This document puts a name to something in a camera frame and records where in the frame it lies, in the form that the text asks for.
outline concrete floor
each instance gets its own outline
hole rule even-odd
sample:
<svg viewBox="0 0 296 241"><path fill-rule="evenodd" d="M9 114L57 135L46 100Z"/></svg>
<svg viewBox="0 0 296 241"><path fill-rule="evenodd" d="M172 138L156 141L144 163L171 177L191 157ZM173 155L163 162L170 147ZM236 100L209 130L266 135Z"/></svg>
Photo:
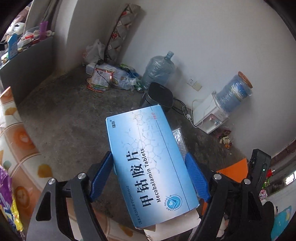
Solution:
<svg viewBox="0 0 296 241"><path fill-rule="evenodd" d="M137 109L141 94L111 89L95 93L86 88L85 68L79 67L53 81L45 81L19 106L20 116L32 140L62 181L100 162L109 150L105 119ZM182 115L170 110L172 129L181 127L185 143L196 159L212 170L230 166L244 158L232 147L194 129ZM115 221L133 228L116 175L112 172L94 207Z"/></svg>

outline silver screw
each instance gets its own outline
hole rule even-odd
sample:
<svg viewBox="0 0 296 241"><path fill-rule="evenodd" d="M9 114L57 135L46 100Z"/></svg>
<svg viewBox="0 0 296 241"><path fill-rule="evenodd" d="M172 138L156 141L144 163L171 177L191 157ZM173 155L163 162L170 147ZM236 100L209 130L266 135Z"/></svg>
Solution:
<svg viewBox="0 0 296 241"><path fill-rule="evenodd" d="M84 179L86 174L84 172L78 174L78 179Z"/></svg>
<svg viewBox="0 0 296 241"><path fill-rule="evenodd" d="M222 179L222 177L221 177L221 175L220 174L214 174L214 179L215 180L221 180Z"/></svg>
<svg viewBox="0 0 296 241"><path fill-rule="evenodd" d="M55 179L54 178L51 178L51 179L48 180L48 184L49 185L52 185L54 183L55 183Z"/></svg>
<svg viewBox="0 0 296 241"><path fill-rule="evenodd" d="M247 184L247 185L250 185L251 181L249 179L244 179L244 183Z"/></svg>

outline plastic bag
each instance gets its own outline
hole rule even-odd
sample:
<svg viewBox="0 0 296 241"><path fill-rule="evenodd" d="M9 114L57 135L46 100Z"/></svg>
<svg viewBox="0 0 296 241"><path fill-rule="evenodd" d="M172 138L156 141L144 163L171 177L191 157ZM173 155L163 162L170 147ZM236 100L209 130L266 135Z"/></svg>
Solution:
<svg viewBox="0 0 296 241"><path fill-rule="evenodd" d="M83 64L97 63L99 59L104 59L105 45L97 39L92 46L87 46L83 54Z"/></svg>

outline circular logo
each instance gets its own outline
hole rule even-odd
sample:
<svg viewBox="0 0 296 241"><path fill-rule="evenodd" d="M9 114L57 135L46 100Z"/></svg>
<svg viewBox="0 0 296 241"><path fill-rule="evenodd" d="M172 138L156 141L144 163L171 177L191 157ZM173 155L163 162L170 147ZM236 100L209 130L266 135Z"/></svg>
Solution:
<svg viewBox="0 0 296 241"><path fill-rule="evenodd" d="M182 199L178 195L170 195L165 199L165 206L170 211L177 210L182 205Z"/></svg>

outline wall switch plate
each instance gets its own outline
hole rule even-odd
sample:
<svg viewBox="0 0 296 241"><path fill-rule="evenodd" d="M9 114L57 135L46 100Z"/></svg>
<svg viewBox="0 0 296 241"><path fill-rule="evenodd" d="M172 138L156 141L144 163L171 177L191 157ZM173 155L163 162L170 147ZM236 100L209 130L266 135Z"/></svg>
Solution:
<svg viewBox="0 0 296 241"><path fill-rule="evenodd" d="M202 85L201 85L200 83L196 82L196 83L192 86L192 88L194 88L195 90L199 91L199 90L202 88Z"/></svg>
<svg viewBox="0 0 296 241"><path fill-rule="evenodd" d="M190 86L193 86L195 83L196 83L196 81L195 81L194 78L192 78L192 77L190 77L190 78L187 80L187 84L189 84Z"/></svg>

